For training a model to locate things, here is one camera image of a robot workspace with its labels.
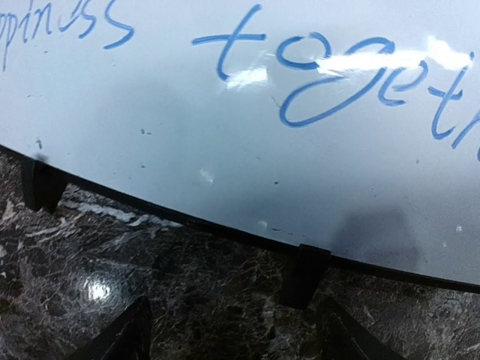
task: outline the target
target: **white board surface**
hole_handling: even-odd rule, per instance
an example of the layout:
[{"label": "white board surface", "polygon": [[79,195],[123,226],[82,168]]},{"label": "white board surface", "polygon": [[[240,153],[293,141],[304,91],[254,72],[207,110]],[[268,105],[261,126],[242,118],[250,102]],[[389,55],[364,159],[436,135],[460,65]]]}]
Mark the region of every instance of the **white board surface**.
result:
[{"label": "white board surface", "polygon": [[278,242],[480,284],[474,1],[0,11],[0,145]]}]

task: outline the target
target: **black clip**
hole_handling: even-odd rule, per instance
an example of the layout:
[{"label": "black clip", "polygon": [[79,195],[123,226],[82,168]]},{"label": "black clip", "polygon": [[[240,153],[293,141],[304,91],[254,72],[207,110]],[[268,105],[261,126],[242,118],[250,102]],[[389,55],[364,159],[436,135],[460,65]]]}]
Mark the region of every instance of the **black clip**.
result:
[{"label": "black clip", "polygon": [[314,297],[322,276],[329,268],[330,251],[300,244],[295,266],[283,279],[279,304],[304,310]]},{"label": "black clip", "polygon": [[24,158],[22,162],[22,191],[25,205],[37,212],[45,208],[55,212],[67,187],[62,172],[41,160]]}]

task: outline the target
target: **handwritten word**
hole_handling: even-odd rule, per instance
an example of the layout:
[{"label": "handwritten word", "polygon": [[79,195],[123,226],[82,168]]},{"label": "handwritten word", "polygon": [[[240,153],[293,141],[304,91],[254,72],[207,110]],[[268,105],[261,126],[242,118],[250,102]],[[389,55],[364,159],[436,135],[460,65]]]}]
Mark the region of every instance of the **handwritten word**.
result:
[{"label": "handwritten word", "polygon": [[[52,2],[49,2],[45,6],[39,7],[33,11],[33,0],[30,0],[28,10],[23,16],[18,16],[15,13],[0,13],[0,39],[5,39],[3,52],[3,71],[7,70],[8,50],[15,40],[17,31],[22,31],[22,43],[26,44],[28,41],[33,41],[40,32],[44,32],[45,35],[51,35],[57,29],[60,33],[66,32],[74,23],[80,20],[84,21],[88,26],[84,32],[78,34],[78,38],[81,40],[90,35],[94,31],[98,21],[97,16],[89,13],[88,7],[91,1],[92,0],[79,0],[70,14],[70,19],[65,20],[59,16],[57,18],[58,22],[56,27],[51,23],[51,19],[54,17],[53,14],[55,13],[54,4]],[[109,4],[105,8],[105,11],[103,12],[103,18],[111,26],[122,30],[124,34],[115,42],[105,45],[103,47],[105,50],[111,50],[115,49],[116,47],[120,47],[121,45],[127,43],[135,34],[135,30],[132,26],[125,25],[124,23],[116,21],[111,17],[110,13],[115,3],[116,0],[110,0]]]},{"label": "handwritten word", "polygon": [[[220,35],[209,35],[205,37],[198,37],[191,41],[192,45],[201,45],[201,44],[209,44],[212,42],[222,41],[225,43],[220,56],[217,62],[217,75],[222,81],[229,81],[230,75],[224,72],[224,62],[226,57],[229,55],[230,50],[232,49],[233,45],[237,41],[265,41],[267,39],[267,34],[243,34],[243,29],[247,26],[248,22],[254,17],[256,13],[262,10],[262,6],[260,4],[254,5],[247,14],[241,19],[240,23],[235,27],[232,34],[220,34]],[[314,39],[319,41],[320,44],[323,45],[325,52],[323,55],[323,59],[329,59],[332,57],[332,46],[329,43],[328,39],[320,34],[319,32],[311,32],[308,36],[310,39]],[[286,68],[295,69],[298,71],[318,71],[322,70],[321,68],[321,61],[315,62],[295,62],[291,61],[285,57],[284,53],[285,50],[294,43],[298,43],[303,41],[305,37],[302,36],[293,36],[289,37],[286,40],[282,41],[278,47],[275,54],[277,61]],[[365,47],[373,46],[373,45],[380,45],[382,49],[377,52],[377,54],[386,54],[391,55],[395,53],[395,43],[391,40],[388,40],[384,37],[370,37],[365,40],[361,40],[355,45],[351,46],[345,53],[345,56],[351,56],[357,53],[359,50],[364,49]],[[470,61],[472,62],[475,58],[475,54],[471,52],[469,54]],[[408,92],[416,88],[420,83],[424,82],[428,75],[428,65],[424,60],[420,60],[418,62],[418,66],[421,68],[421,73],[414,79],[412,82],[408,84],[400,84],[400,85],[392,85],[395,80],[398,78],[400,74],[402,74],[406,68],[405,67],[398,67],[392,71],[390,75],[387,76],[385,82],[380,86],[378,91],[377,97],[381,104],[387,107],[399,107],[405,105],[407,102],[401,99],[388,99],[386,97],[386,92],[389,89],[392,89],[393,92]],[[439,131],[440,119],[442,118],[443,111],[445,110],[447,104],[450,101],[459,101],[464,96],[464,91],[460,90],[458,92],[457,88],[460,85],[461,80],[465,77],[467,71],[469,70],[470,65],[466,65],[461,68],[460,72],[454,79],[453,83],[451,84],[450,88],[447,91],[441,91],[433,86],[428,87],[428,93],[433,95],[434,97],[441,98],[439,106],[435,115],[433,116],[432,124],[431,124],[431,134],[435,140],[443,140],[450,135],[455,130],[455,127],[451,127],[448,130]],[[291,128],[302,128],[304,126],[312,125],[313,123],[319,122],[328,118],[329,116],[334,115],[335,113],[345,109],[352,103],[360,100],[363,96],[365,96],[369,91],[371,91],[374,86],[383,78],[387,71],[387,67],[380,67],[376,74],[373,76],[371,81],[365,85],[363,88],[358,90],[354,95],[348,97],[346,100],[342,101],[338,105],[333,106],[331,109],[328,109],[320,114],[314,115],[310,118],[306,118],[300,121],[290,121],[287,118],[287,111],[292,105],[292,103],[302,94],[305,92],[310,91],[313,88],[318,86],[324,86],[325,84],[329,83],[336,83],[346,79],[345,76],[340,75],[325,75],[320,80],[316,80],[313,82],[308,82],[298,88],[294,89],[289,95],[286,96],[283,103],[279,106],[279,118],[283,124],[289,126]],[[455,138],[454,142],[451,144],[452,149],[456,149],[464,137],[478,124],[480,123],[480,110],[475,114],[473,120],[458,134]],[[480,161],[480,149],[477,153],[477,159]]]}]

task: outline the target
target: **marble floor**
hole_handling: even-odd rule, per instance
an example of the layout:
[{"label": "marble floor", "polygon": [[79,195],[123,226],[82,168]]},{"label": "marble floor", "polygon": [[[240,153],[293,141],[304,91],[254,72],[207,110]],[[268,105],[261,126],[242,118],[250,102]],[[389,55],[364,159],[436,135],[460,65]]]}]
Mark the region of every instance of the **marble floor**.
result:
[{"label": "marble floor", "polygon": [[480,295],[330,270],[307,310],[277,305],[290,259],[69,186],[28,210],[0,155],[0,360],[63,359],[138,296],[153,359],[320,359],[314,312],[333,297],[406,359],[480,359]]}]

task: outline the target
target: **black border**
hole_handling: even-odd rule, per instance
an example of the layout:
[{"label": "black border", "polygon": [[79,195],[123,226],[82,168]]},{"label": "black border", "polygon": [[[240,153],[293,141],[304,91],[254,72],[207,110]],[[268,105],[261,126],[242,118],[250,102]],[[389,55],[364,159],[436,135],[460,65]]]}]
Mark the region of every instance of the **black border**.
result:
[{"label": "black border", "polygon": [[[10,155],[12,158],[16,158],[21,161],[30,159],[29,157],[9,148],[6,148],[3,145],[0,145],[0,151],[4,152],[6,155]],[[285,254],[293,258],[296,257],[297,253],[299,252],[299,247],[295,245],[285,244],[283,242],[271,240],[269,238],[263,238],[262,236],[253,235],[248,232],[233,229],[231,227],[220,225],[217,223],[212,223],[211,221],[203,220],[198,217],[190,216],[179,211],[164,208],[163,206],[155,205],[152,202],[138,199],[136,197],[127,195],[126,193],[121,193],[117,190],[113,190],[103,185],[96,184],[92,181],[85,180],[84,178],[80,178],[79,176],[72,175],[60,169],[58,169],[58,173],[65,181],[69,183],[78,185],[81,188],[108,197],[125,205],[132,206],[143,212],[156,215],[159,218],[166,218],[170,221],[175,221],[177,223],[185,225],[186,227],[193,227],[195,229],[205,231],[206,233],[210,233],[215,236],[254,246],[256,248],[262,248],[267,251]],[[440,289],[480,294],[480,284],[475,285],[472,283],[463,283],[460,281],[446,280],[438,277],[415,274],[408,271],[401,271],[392,268],[385,268],[378,265],[371,265],[355,260],[344,259],[342,257],[334,255],[330,256],[329,267],[344,269],[351,272],[358,272],[365,275],[376,276],[378,278],[418,284],[426,287],[436,287]]]}]

